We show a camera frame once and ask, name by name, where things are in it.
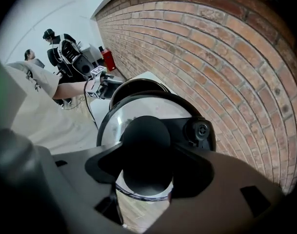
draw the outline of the clear plastic dome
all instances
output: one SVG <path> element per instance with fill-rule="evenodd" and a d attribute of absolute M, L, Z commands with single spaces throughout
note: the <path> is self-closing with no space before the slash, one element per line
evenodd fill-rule
<path fill-rule="evenodd" d="M 143 97 L 133 100 L 119 108 L 109 119 L 102 135 L 101 145 L 119 142 L 129 123 L 140 116 L 170 119 L 189 118 L 191 114 L 182 106 L 164 98 Z"/>

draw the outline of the red box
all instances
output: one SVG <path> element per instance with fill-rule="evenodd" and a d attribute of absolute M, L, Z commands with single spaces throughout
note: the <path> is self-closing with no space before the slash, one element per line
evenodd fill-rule
<path fill-rule="evenodd" d="M 104 51 L 101 52 L 101 55 L 104 58 L 104 61 L 106 63 L 106 68 L 108 71 L 113 71 L 116 68 L 113 55 L 111 54 L 111 51 L 108 49 L 105 49 Z"/>

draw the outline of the human arm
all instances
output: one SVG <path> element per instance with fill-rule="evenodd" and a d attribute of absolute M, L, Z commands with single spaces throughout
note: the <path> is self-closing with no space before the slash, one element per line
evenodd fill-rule
<path fill-rule="evenodd" d="M 85 81 L 82 82 L 74 82 L 74 83 L 62 83 L 58 85 L 55 94 L 53 95 L 53 99 L 66 99 L 79 95 L 83 95 Z M 93 87 L 94 81 L 90 80 L 86 85 L 86 89 L 89 90 Z"/>
<path fill-rule="evenodd" d="M 56 60 L 55 57 L 54 57 L 53 49 L 49 49 L 49 50 L 47 51 L 47 57 L 49 58 L 50 63 L 51 63 L 54 67 L 56 67 L 57 64 L 58 64 L 58 62 L 57 62 L 57 60 Z"/>

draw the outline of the black cable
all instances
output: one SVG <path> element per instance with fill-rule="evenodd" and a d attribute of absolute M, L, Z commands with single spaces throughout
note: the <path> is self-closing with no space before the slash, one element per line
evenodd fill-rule
<path fill-rule="evenodd" d="M 93 78 L 91 77 L 91 78 L 89 78 L 89 79 L 86 81 L 86 83 L 85 83 L 85 85 L 84 85 L 83 93 L 84 93 L 84 98 L 85 98 L 85 104 L 86 104 L 86 107 L 88 108 L 88 110 L 89 110 L 89 112 L 90 112 L 90 115 L 92 116 L 93 121 L 94 121 L 94 123 L 95 123 L 95 125 L 96 125 L 96 121 L 95 121 L 95 119 L 94 119 L 94 116 L 93 116 L 93 114 L 92 114 L 90 108 L 89 108 L 88 101 L 87 101 L 87 99 L 86 99 L 86 92 L 85 92 L 85 90 L 86 90 L 86 85 L 87 85 L 88 82 L 89 82 L 90 80 L 92 80 L 92 79 L 93 79 Z"/>
<path fill-rule="evenodd" d="M 78 103 L 76 106 L 74 106 L 74 107 L 72 107 L 72 108 L 69 108 L 69 109 L 66 109 L 66 108 L 64 108 L 64 110 L 72 110 L 72 109 L 74 109 L 74 108 L 78 107 L 78 106 L 80 105 L 80 103 L 81 103 L 81 102 L 83 102 L 83 100 L 82 100 L 82 99 L 83 99 L 83 96 L 82 96 L 82 97 L 80 97 L 80 99 L 79 99 L 79 101 L 80 101 L 80 102 L 79 102 L 79 103 Z"/>

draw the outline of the white table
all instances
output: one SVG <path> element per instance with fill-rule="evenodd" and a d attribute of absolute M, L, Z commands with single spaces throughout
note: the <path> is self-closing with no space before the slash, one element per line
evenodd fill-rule
<path fill-rule="evenodd" d="M 164 86 L 166 86 L 172 94 L 176 95 L 176 93 L 173 90 L 171 90 L 162 80 L 160 80 L 152 72 L 147 71 L 147 72 L 140 74 L 132 79 L 139 79 L 139 78 L 150 79 L 150 80 L 159 82 L 159 83 L 163 84 Z M 100 127 L 103 119 L 105 118 L 106 114 L 109 111 L 109 103 L 110 103 L 109 99 L 95 99 L 90 103 L 90 108 L 91 108 L 92 114 L 94 116 L 94 119 L 95 119 L 95 122 L 96 122 L 96 125 L 98 128 Z"/>

